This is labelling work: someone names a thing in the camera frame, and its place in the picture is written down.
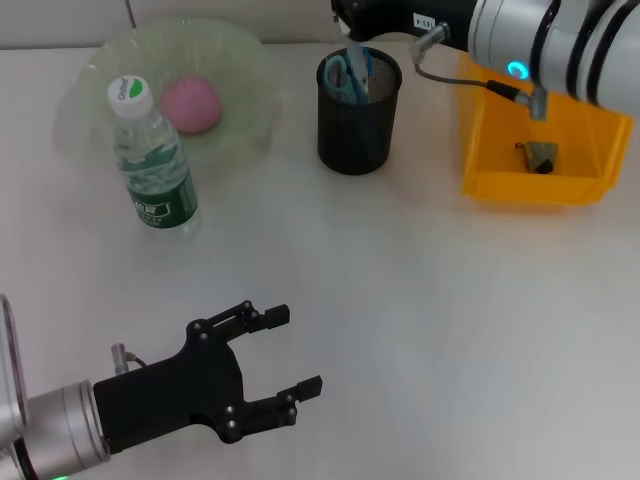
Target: bottle cap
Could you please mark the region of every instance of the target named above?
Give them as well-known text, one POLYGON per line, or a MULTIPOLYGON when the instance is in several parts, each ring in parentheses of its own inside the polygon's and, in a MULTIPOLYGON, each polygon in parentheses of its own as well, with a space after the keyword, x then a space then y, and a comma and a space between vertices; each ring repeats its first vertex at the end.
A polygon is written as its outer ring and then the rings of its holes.
POLYGON ((136 75, 116 78, 107 89, 111 108, 121 118, 133 119, 146 115, 153 108, 149 84, 136 75))

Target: pink ball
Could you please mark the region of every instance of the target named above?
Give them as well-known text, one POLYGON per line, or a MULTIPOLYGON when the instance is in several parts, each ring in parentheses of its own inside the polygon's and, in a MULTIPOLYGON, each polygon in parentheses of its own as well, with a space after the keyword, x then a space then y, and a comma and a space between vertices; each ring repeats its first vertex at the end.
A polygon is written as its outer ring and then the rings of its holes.
POLYGON ((167 87, 162 111, 178 132, 201 133, 220 122, 222 102, 206 78, 190 75, 167 87))

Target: white tabletop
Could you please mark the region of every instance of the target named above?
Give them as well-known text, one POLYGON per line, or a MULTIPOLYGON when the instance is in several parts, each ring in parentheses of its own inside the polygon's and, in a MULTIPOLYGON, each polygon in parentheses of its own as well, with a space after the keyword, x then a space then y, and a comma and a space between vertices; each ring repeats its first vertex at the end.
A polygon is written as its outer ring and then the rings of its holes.
MULTIPOLYGON (((381 48, 405 75, 381 170, 317 158, 315 69, 336 46, 271 46, 268 152, 194 167, 202 228, 177 244, 144 235, 81 133, 69 90, 92 50, 0 53, 0 291, 29 394, 112 376, 118 341, 164 359, 244 299, 292 311, 233 343, 248 399, 325 381, 293 428, 228 446, 191 427, 76 478, 640 477, 638 154, 593 207, 478 204, 458 193, 452 87, 381 48)), ((453 72, 453 52, 429 55, 453 72)))

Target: small object in bin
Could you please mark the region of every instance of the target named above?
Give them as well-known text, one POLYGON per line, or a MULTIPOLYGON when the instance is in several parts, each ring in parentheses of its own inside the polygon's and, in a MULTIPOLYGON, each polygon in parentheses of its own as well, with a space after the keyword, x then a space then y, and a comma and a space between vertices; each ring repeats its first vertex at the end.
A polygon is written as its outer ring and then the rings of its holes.
POLYGON ((535 173, 547 174, 553 172, 553 164, 558 154, 557 143, 527 142, 516 143, 516 148, 522 148, 527 157, 527 168, 535 173))

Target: clear plastic bowl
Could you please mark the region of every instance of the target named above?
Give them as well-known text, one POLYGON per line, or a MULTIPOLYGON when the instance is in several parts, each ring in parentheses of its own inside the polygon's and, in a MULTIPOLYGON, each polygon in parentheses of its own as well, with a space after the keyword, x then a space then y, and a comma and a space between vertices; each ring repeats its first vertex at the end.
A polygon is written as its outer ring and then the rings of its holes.
POLYGON ((132 30, 98 49, 80 74, 90 122, 113 141, 115 114, 107 87, 120 75, 149 83, 156 105, 167 85, 184 75, 202 75, 218 90, 221 123, 200 135, 183 135, 190 162, 246 147, 268 134, 280 76, 260 40, 230 23, 210 18, 168 18, 132 30))

